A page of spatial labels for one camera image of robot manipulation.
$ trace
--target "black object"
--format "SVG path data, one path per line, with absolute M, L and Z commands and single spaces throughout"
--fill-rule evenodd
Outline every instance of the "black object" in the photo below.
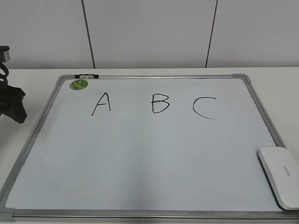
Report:
M 9 71 L 2 63 L 9 60 L 9 47 L 0 46 L 0 115 L 5 114 L 18 123 L 23 123 L 27 117 L 22 100 L 25 93 L 21 88 L 8 85 L 7 76 Z

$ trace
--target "whiteboard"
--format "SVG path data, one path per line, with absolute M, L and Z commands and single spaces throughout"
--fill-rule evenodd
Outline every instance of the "whiteboard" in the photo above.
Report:
M 7 208 L 281 211 L 257 158 L 275 143 L 241 79 L 72 81 Z

